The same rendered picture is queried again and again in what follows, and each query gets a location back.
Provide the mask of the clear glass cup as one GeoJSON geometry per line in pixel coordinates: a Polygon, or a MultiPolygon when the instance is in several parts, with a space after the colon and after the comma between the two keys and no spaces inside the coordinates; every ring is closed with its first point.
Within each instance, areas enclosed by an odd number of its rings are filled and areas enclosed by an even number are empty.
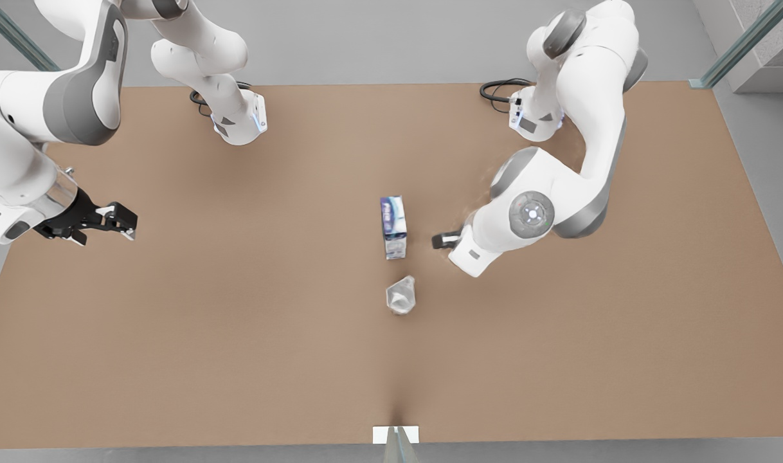
{"type": "Polygon", "coordinates": [[[415,279],[408,275],[386,288],[386,305],[394,314],[408,314],[416,305],[415,279]]]}

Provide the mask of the blue white milk carton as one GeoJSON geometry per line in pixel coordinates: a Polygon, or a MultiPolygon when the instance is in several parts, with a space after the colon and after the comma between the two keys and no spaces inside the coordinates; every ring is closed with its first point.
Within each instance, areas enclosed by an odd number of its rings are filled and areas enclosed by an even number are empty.
{"type": "Polygon", "coordinates": [[[386,260],[406,258],[408,228],[400,195],[380,198],[382,236],[386,260]]]}

